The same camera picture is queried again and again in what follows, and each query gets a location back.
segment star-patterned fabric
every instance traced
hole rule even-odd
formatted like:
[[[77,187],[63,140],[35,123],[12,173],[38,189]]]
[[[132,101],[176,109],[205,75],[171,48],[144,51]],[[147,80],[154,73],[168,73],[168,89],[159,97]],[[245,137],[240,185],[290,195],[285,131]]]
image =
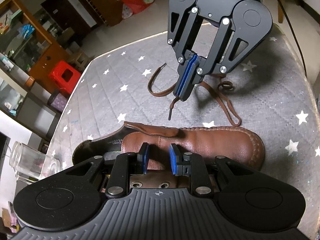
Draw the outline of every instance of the star-patterned fabric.
[[[207,56],[216,32],[217,28],[203,25],[193,50]],[[242,118],[242,127],[257,133],[264,142],[262,172],[303,193],[307,207],[299,229],[315,239],[320,206],[320,118],[293,51],[274,25],[270,35],[227,74],[224,80],[233,82],[234,89],[224,94]],[[175,104],[168,121],[174,95],[157,98],[147,89],[151,75],[165,62],[154,81],[154,92],[169,88],[178,79],[178,62],[166,34],[94,59],[62,114],[48,154],[54,151],[54,157],[68,168],[79,143],[112,133],[124,121],[168,127],[230,126],[221,107],[200,86],[195,86],[187,101]],[[211,76],[204,81],[217,85]]]

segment red plastic stool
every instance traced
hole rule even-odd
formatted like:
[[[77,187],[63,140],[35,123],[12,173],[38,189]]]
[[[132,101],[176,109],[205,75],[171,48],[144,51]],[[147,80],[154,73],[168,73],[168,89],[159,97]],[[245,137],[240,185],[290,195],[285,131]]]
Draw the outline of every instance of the red plastic stool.
[[[75,89],[81,74],[63,60],[58,62],[49,74],[49,78],[57,85],[60,91],[69,95]]]

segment brown leather shoe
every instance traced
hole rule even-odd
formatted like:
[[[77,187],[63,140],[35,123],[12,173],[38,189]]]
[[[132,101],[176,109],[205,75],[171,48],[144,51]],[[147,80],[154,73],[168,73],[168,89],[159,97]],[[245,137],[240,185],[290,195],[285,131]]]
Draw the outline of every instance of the brown leather shoe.
[[[215,156],[224,155],[246,166],[259,170],[264,162],[265,148],[261,138],[242,127],[170,128],[124,122],[117,131],[95,140],[81,143],[73,153],[77,164],[95,155],[108,152],[138,152],[142,143],[150,144],[149,170],[170,170],[169,145],[175,143],[181,152],[203,156],[207,164]]]

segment crosshair symbol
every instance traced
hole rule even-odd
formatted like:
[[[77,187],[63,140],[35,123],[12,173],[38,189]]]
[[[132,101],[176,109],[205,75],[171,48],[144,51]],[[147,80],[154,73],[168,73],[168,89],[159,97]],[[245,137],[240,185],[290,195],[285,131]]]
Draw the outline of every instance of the crosshair symbol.
[[[161,196],[161,195],[163,195],[164,193],[163,193],[162,191],[157,191],[157,192],[155,192],[155,194],[156,194],[157,196]]]

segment curled shoelace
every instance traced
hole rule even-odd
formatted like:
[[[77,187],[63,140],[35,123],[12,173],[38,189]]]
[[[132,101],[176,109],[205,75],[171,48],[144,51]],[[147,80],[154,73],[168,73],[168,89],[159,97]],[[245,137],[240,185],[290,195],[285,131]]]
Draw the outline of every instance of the curled shoelace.
[[[171,87],[169,87],[168,89],[162,91],[162,92],[158,92],[155,93],[152,91],[152,85],[153,82],[155,80],[155,78],[158,76],[158,74],[160,73],[160,71],[167,65],[167,63],[164,63],[161,67],[159,67],[151,76],[149,83],[148,83],[148,91],[150,92],[151,95],[155,96],[155,97],[164,97],[169,95],[171,92],[173,92],[174,87],[176,85],[173,84]],[[233,105],[230,101],[230,99],[228,97],[226,97],[221,91],[222,90],[230,90],[233,88],[233,84],[230,81],[222,81],[223,78],[226,77],[225,74],[211,74],[211,76],[218,78],[219,79],[219,84],[217,86],[216,89],[212,88],[208,83],[202,81],[199,86],[204,87],[209,93],[210,95],[218,102],[218,104],[221,106],[223,112],[225,113],[226,117],[228,118],[230,124],[232,126],[240,126],[241,125],[241,118],[239,117],[239,115],[236,113],[235,109],[233,108]],[[168,120],[171,119],[171,115],[172,115],[172,110],[174,108],[174,104],[176,102],[178,102],[180,99],[179,97],[175,97],[172,101],[172,103],[170,104],[169,107],[169,118]],[[236,117],[238,119],[238,123],[235,123],[230,115],[230,112],[234,115],[234,117]]]

